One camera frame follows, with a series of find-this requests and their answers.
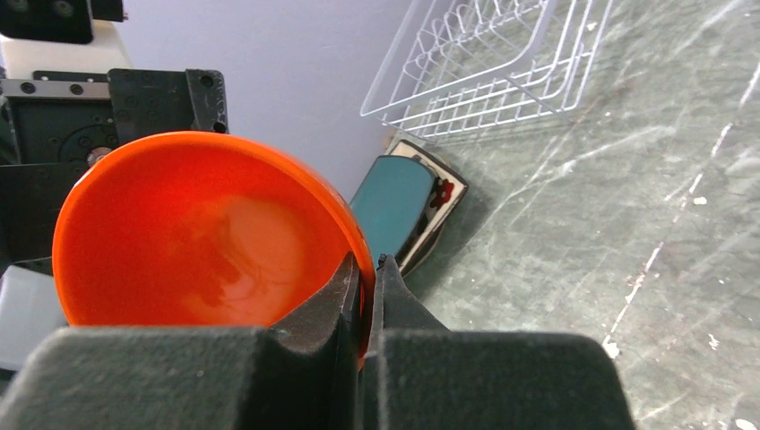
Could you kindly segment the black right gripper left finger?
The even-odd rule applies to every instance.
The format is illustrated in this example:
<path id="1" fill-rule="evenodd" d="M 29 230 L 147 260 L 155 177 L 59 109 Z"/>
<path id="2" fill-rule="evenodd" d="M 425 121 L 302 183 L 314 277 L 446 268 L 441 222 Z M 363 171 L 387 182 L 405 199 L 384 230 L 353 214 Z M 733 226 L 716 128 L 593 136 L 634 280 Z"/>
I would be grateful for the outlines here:
<path id="1" fill-rule="evenodd" d="M 351 429 L 357 422 L 358 264 L 269 328 L 54 332 L 1 401 L 4 429 Z"/>

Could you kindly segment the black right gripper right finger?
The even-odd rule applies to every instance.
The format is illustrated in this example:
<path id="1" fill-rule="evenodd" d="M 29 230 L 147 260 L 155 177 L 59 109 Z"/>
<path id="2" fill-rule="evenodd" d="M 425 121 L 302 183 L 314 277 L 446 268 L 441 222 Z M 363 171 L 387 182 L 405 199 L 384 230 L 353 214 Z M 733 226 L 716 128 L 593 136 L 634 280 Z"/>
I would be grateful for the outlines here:
<path id="1" fill-rule="evenodd" d="M 631 429 L 618 371 L 588 337 L 452 331 L 380 258 L 362 373 L 366 429 Z"/>

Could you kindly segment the teal square plate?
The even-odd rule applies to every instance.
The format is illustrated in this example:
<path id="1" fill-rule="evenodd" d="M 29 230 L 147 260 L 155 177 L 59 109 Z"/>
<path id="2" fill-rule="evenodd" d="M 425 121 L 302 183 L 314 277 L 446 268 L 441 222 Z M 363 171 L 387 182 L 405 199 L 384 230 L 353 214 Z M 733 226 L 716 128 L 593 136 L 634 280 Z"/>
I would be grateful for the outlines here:
<path id="1" fill-rule="evenodd" d="M 412 158 L 377 158 L 350 201 L 373 263 L 397 256 L 417 226 L 432 190 L 432 171 Z"/>

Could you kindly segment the orange plastic bowl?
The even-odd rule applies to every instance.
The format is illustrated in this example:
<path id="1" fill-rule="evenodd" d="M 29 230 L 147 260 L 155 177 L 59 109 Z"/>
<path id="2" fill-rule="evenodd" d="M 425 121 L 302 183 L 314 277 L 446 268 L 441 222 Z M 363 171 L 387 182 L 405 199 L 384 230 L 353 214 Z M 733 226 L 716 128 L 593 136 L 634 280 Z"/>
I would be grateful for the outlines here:
<path id="1" fill-rule="evenodd" d="M 72 326 L 270 327 L 347 254 L 358 264 L 366 352 L 375 265 L 345 199 L 282 150 L 190 131 L 129 142 L 89 168 L 52 242 Z"/>

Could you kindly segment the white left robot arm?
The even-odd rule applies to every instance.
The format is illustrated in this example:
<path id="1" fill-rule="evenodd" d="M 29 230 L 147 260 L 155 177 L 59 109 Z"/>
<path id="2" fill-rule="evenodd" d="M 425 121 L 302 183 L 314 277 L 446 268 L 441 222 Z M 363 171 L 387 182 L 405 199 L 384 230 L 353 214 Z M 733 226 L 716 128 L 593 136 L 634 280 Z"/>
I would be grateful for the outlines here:
<path id="1" fill-rule="evenodd" d="M 1 75 L 130 68 L 117 28 L 126 18 L 122 1 L 1 0 Z"/>

